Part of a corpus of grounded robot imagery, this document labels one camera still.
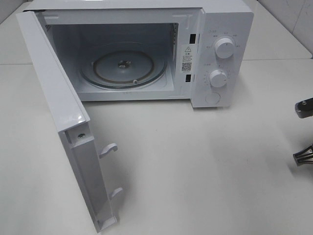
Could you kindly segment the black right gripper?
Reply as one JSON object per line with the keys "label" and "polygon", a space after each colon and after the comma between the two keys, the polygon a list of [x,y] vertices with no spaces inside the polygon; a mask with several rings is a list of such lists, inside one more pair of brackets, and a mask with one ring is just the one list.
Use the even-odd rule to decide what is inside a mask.
{"label": "black right gripper", "polygon": [[[313,114],[313,98],[309,98],[297,103],[298,115],[312,115]],[[297,166],[312,165],[313,164],[313,145],[293,154],[293,159]]]}

